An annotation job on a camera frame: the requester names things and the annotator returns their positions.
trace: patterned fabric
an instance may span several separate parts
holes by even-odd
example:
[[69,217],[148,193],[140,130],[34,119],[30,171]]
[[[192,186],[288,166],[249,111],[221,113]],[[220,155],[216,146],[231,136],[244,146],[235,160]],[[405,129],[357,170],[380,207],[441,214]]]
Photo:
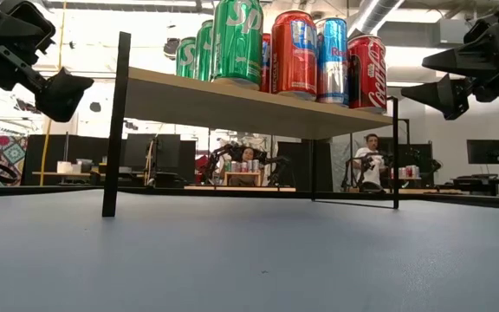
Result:
[[26,137],[0,135],[0,164],[16,173],[18,180],[14,185],[21,183],[26,144]]

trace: white shirt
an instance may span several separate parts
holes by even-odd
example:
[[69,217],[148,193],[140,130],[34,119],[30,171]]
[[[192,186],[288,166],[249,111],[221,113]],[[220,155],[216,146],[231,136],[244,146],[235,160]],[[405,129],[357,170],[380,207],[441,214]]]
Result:
[[[362,147],[357,152],[355,153],[355,157],[363,157],[367,155],[368,153],[376,153],[377,151],[371,151],[368,147]],[[380,173],[379,170],[381,168],[385,167],[385,161],[382,159],[382,156],[380,155],[374,155],[371,156],[373,161],[371,162],[371,165],[374,165],[374,168],[371,170],[365,171],[365,175],[363,177],[363,182],[373,182],[377,185],[380,185]],[[361,164],[361,160],[355,160],[355,162]],[[361,170],[357,174],[357,180],[360,180],[361,176]]]

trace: green soda can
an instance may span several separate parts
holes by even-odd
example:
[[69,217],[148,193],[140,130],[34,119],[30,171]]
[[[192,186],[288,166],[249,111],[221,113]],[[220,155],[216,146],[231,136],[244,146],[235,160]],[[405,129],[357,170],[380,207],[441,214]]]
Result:
[[257,0],[221,0],[215,8],[211,81],[258,90],[263,11]]
[[213,20],[201,24],[196,37],[196,74],[194,78],[209,81],[211,74],[211,33]]
[[196,38],[187,37],[180,41],[177,48],[177,76],[193,78],[196,72]]

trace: red soda can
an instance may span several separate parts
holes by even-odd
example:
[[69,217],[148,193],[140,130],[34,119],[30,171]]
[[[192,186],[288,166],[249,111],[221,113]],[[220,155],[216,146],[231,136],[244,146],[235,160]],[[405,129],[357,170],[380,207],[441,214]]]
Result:
[[377,36],[359,36],[349,41],[348,52],[350,108],[385,113],[385,45]]
[[261,92],[270,92],[270,34],[263,34],[263,62],[261,70]]
[[317,96],[317,28],[311,16],[298,10],[277,16],[272,41],[272,93],[314,101]]

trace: gray table surface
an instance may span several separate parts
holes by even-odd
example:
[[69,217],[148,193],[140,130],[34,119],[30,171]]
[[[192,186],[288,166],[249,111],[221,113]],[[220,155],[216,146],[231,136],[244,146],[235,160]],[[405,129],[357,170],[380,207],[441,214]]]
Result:
[[0,311],[499,312],[497,209],[102,194],[0,197]]

